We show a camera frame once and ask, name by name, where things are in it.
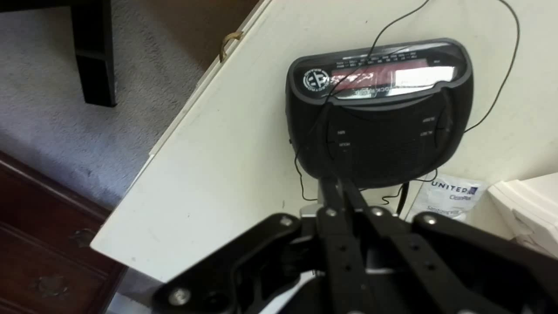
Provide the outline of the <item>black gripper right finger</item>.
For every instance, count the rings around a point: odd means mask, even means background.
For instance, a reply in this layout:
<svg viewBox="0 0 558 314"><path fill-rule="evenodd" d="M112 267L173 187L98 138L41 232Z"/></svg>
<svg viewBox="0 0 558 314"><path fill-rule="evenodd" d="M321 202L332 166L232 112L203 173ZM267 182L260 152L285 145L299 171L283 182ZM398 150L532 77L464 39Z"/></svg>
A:
<svg viewBox="0 0 558 314"><path fill-rule="evenodd" d="M332 314L558 314L555 258L436 213L403 222L347 180L320 189Z"/></svg>

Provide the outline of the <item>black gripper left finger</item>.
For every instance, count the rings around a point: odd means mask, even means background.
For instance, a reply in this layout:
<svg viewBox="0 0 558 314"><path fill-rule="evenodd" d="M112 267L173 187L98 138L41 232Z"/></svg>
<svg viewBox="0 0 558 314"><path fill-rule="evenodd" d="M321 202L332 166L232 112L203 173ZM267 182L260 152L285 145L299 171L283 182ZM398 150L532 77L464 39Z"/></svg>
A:
<svg viewBox="0 0 558 314"><path fill-rule="evenodd" d="M196 262L154 297L154 314L258 314L314 269L316 220L276 213Z"/></svg>

